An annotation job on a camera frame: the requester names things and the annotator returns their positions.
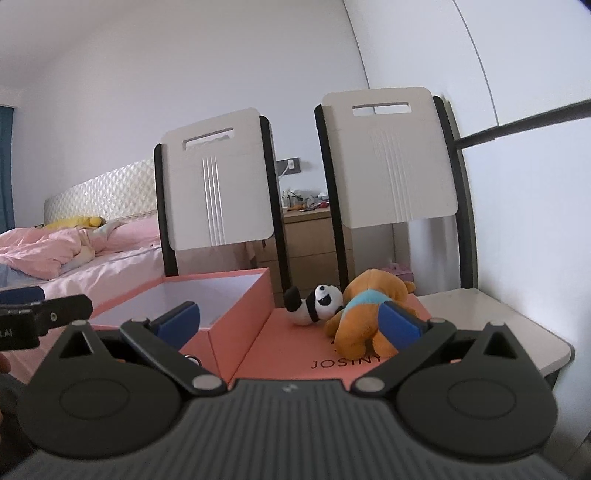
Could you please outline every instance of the pink box lid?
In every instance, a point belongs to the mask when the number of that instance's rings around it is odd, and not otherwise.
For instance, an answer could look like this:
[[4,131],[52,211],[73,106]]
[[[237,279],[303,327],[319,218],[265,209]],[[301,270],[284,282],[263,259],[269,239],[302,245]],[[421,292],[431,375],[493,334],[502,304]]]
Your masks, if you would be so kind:
[[[421,320],[431,315],[410,295],[408,305],[415,308]],[[357,377],[377,367],[375,355],[351,361],[340,358],[324,334],[322,325],[299,326],[290,322],[285,309],[275,309],[236,371],[237,378],[267,380],[317,380],[340,378],[345,388]]]

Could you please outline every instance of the pink blanket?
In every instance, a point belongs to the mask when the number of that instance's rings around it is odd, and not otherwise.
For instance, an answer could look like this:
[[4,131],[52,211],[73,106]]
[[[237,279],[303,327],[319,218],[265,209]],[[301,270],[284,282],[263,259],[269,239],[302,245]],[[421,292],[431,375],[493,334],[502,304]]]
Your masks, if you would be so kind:
[[0,263],[32,277],[57,278],[61,266],[81,253],[105,247],[106,240],[85,229],[64,228],[48,231],[43,228],[15,228],[0,235]]

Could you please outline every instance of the orange teddy bear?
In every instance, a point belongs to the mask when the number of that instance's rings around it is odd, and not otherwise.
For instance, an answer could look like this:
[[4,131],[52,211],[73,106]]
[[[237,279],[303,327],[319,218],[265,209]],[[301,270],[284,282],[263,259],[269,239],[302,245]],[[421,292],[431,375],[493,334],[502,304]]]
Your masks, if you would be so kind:
[[390,357],[398,350],[378,330],[378,309],[386,301],[394,301],[418,316],[405,305],[408,294],[415,290],[412,282],[404,282],[383,270],[366,270],[354,279],[343,292],[345,308],[326,322],[324,331],[335,338],[339,355],[358,360],[365,355],[366,343],[371,340],[375,353]]

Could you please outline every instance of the blue curtain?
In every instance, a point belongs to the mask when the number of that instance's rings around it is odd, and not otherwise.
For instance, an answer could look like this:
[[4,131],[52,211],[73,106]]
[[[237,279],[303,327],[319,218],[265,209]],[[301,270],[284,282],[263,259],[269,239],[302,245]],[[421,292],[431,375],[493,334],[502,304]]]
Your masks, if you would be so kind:
[[0,233],[14,228],[11,172],[13,113],[13,108],[0,106]]

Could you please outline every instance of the pillow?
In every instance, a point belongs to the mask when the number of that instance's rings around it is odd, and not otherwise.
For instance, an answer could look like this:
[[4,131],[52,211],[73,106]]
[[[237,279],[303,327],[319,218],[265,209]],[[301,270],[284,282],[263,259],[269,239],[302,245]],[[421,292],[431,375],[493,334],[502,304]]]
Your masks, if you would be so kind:
[[117,227],[109,235],[105,249],[97,255],[126,252],[159,244],[158,217],[153,216]]

